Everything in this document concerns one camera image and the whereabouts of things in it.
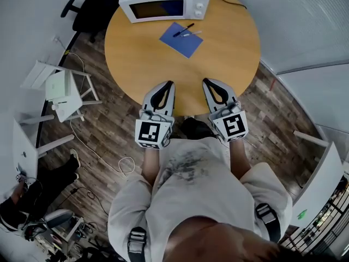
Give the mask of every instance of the person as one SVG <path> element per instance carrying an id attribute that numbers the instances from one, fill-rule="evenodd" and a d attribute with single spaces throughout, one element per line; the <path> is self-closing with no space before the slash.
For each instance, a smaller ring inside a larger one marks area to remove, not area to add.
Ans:
<path id="1" fill-rule="evenodd" d="M 38 221 L 43 218 L 47 208 L 60 193 L 76 179 L 75 171 L 81 166 L 79 155 L 70 149 L 69 160 L 54 170 L 40 168 L 37 180 L 25 192 L 25 176 L 21 176 L 19 184 L 11 197 L 0 204 L 0 223 L 9 231 L 17 231 L 18 225 L 27 221 Z"/>
<path id="2" fill-rule="evenodd" d="M 230 142 L 228 164 L 220 140 L 192 117 L 180 129 L 188 139 L 145 149 L 142 174 L 130 176 L 116 195 L 108 226 L 115 251 L 126 261 L 144 261 L 128 254 L 131 230 L 142 227 L 146 262 L 302 261 L 270 242 L 256 216 L 258 204 L 269 204 L 281 236 L 292 217 L 291 197 L 270 166 L 251 167 L 243 139 Z"/>

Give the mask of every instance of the blue notebook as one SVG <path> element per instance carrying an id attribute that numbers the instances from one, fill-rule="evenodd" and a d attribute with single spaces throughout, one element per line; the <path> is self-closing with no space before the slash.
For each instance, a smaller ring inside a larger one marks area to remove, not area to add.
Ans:
<path id="1" fill-rule="evenodd" d="M 184 27 L 174 22 L 161 36 L 160 41 L 169 45 L 186 58 L 190 58 L 192 54 L 197 50 L 198 46 L 202 43 L 202 39 L 197 35 L 190 35 L 188 37 L 173 37 L 177 32 L 181 31 Z M 181 35 L 189 33 L 189 30 L 184 31 Z"/>

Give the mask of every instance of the black pen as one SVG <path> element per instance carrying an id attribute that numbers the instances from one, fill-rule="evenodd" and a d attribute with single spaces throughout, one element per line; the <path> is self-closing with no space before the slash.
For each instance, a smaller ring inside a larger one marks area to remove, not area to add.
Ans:
<path id="1" fill-rule="evenodd" d="M 173 35 L 174 37 L 179 36 L 183 31 L 187 30 L 188 28 L 192 27 L 194 25 L 194 23 L 188 25 L 186 28 L 182 29 L 181 31 L 177 32 L 175 35 Z"/>

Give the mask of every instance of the black hair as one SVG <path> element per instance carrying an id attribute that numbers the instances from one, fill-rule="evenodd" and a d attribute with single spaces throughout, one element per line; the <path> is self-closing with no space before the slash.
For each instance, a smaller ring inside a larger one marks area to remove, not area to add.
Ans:
<path id="1" fill-rule="evenodd" d="M 288 248 L 278 246 L 278 250 L 270 252 L 269 257 L 261 259 L 263 262 L 336 262 L 337 258 L 327 254 L 307 254 L 302 255 L 299 252 Z"/>

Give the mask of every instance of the microwave control knob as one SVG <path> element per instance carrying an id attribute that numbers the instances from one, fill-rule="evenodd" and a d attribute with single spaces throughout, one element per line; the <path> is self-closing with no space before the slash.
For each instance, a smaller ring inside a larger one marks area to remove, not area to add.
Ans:
<path id="1" fill-rule="evenodd" d="M 194 14 L 196 17 L 200 17 L 202 15 L 202 11 L 195 11 Z"/>
<path id="2" fill-rule="evenodd" d="M 202 3 L 197 3 L 196 4 L 196 9 L 202 9 L 203 8 L 203 4 Z"/>

